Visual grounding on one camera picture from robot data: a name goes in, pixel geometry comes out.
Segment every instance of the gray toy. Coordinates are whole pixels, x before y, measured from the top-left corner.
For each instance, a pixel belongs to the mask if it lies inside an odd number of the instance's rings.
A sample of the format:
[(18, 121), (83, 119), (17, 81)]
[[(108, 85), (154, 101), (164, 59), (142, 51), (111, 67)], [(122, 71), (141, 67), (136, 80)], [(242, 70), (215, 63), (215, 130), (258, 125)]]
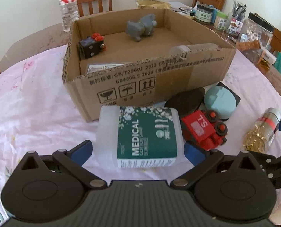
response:
[(140, 36), (152, 35), (156, 25), (155, 14), (151, 13), (142, 17), (139, 22), (127, 21), (126, 33), (139, 42), (141, 40)]

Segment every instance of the tablecloth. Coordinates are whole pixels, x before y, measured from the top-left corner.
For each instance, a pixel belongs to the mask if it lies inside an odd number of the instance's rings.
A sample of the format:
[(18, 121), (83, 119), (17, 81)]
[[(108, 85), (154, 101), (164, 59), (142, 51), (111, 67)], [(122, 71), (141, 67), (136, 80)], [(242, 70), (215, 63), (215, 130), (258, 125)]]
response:
[[(0, 193), (27, 151), (48, 155), (60, 148), (70, 150), (86, 139), (96, 140), (98, 122), (86, 123), (82, 119), (62, 83), (65, 49), (66, 46), (47, 50), (0, 74)], [(241, 101), (226, 121), (227, 143), (219, 150), (237, 155), (242, 149), (245, 132), (265, 109), (281, 109), (281, 97), (239, 51), (223, 83), (239, 95)], [(276, 157), (281, 155), (281, 132), (269, 153)], [(167, 168), (106, 171), (99, 167), (93, 154), (83, 167), (110, 183), (112, 179), (172, 181), (193, 165), (185, 160)], [(281, 190), (277, 193), (276, 206), (281, 202)], [(0, 224), (6, 219), (0, 202)]]

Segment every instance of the metal screw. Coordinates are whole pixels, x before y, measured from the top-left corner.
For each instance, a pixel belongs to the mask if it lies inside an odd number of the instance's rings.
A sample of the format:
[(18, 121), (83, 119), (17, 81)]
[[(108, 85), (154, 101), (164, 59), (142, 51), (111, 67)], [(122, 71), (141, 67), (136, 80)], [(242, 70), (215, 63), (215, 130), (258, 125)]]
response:
[(173, 184), (177, 187), (184, 187), (188, 185), (188, 181), (183, 178), (178, 178), (173, 181)]
[(105, 182), (101, 179), (94, 179), (90, 182), (90, 185), (95, 188), (99, 188), (105, 185)]

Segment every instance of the green label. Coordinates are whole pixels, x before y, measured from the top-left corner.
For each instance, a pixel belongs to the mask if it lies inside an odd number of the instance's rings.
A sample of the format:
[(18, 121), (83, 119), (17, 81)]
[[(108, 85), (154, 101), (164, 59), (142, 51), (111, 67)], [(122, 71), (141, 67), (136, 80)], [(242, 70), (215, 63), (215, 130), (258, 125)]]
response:
[(170, 108), (120, 107), (118, 167), (170, 166), (177, 156)]

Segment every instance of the open cardboard box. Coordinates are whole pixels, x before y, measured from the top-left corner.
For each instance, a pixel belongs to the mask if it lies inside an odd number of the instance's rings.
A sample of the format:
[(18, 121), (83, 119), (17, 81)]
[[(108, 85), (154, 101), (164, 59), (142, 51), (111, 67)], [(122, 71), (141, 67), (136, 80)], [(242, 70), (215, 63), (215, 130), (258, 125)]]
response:
[[(125, 33), (126, 22), (153, 13), (157, 27), (135, 42)], [(78, 42), (93, 33), (105, 37), (106, 51), (80, 59)], [(205, 49), (169, 56), (178, 45), (214, 43)], [(63, 82), (80, 114), (99, 118), (102, 105), (144, 106), (174, 94), (223, 80), (235, 48), (212, 30), (169, 9), (134, 9), (98, 13), (72, 24), (64, 58)], [(126, 63), (89, 74), (88, 64)]]

